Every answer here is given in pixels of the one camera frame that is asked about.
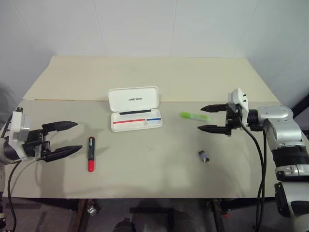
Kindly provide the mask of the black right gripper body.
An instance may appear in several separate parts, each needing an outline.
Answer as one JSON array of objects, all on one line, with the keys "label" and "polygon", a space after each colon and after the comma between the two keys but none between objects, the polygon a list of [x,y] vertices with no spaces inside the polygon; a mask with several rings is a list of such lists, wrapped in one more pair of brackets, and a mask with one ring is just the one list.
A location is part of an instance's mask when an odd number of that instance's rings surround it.
[{"label": "black right gripper body", "polygon": [[242,125],[242,107],[240,104],[226,104],[225,127],[227,136],[231,136],[232,130],[241,128]]}]

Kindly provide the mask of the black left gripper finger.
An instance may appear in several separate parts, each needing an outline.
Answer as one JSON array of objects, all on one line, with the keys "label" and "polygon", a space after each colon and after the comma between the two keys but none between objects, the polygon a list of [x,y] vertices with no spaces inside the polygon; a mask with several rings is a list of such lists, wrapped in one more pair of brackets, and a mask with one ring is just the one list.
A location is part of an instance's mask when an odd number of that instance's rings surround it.
[{"label": "black left gripper finger", "polygon": [[77,125],[78,124],[76,122],[72,122],[72,121],[58,121],[58,122],[43,124],[42,130],[43,130],[43,134],[48,134],[49,132],[53,132],[53,131],[65,131]]},{"label": "black left gripper finger", "polygon": [[70,156],[71,154],[79,151],[83,146],[82,145],[72,145],[72,146],[66,146],[62,148],[58,148],[53,152],[47,153],[44,155],[44,161],[45,162],[52,162],[55,160],[60,160],[65,157]]}]

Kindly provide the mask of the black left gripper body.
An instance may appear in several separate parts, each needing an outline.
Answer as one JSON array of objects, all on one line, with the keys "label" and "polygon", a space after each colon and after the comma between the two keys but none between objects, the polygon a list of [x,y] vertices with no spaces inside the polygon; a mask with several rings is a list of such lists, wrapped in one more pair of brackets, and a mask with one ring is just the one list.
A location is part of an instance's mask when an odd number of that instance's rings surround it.
[{"label": "black left gripper body", "polygon": [[48,161],[51,153],[50,142],[46,139],[49,132],[44,130],[33,130],[28,133],[27,140],[23,144],[26,157],[35,160]]}]

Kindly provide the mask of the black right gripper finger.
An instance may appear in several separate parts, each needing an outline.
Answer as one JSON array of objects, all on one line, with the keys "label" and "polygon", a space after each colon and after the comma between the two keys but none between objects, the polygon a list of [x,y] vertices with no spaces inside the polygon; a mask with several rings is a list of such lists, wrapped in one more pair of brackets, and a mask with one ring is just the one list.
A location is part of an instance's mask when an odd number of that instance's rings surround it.
[{"label": "black right gripper finger", "polygon": [[200,110],[208,113],[225,112],[227,109],[227,104],[211,104],[202,107]]},{"label": "black right gripper finger", "polygon": [[224,134],[229,135],[230,129],[228,127],[221,127],[217,125],[204,125],[198,126],[198,129],[208,133]]}]

